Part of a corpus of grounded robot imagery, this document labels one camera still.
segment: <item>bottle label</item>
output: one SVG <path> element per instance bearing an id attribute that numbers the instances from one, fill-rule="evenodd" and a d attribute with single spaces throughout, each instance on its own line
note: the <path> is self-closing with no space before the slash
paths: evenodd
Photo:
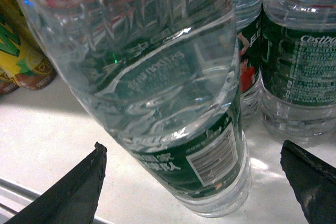
<path id="1" fill-rule="evenodd" d="M 261 58 L 261 14 L 238 31 L 240 90 L 247 92 L 258 79 Z"/>
<path id="2" fill-rule="evenodd" d="M 131 155 L 176 195 L 201 198 L 218 193 L 235 180 L 242 165 L 239 97 L 238 92 L 226 113 L 187 143 L 152 153 L 130 151 Z"/>
<path id="3" fill-rule="evenodd" d="M 274 96 L 297 105 L 336 101 L 336 32 L 288 29 L 263 16 L 262 76 Z"/>
<path id="4" fill-rule="evenodd" d="M 21 39 L 2 15 L 0 15 L 0 57 L 1 67 L 15 81 L 17 74 L 46 76 L 53 72 L 48 59 Z"/>

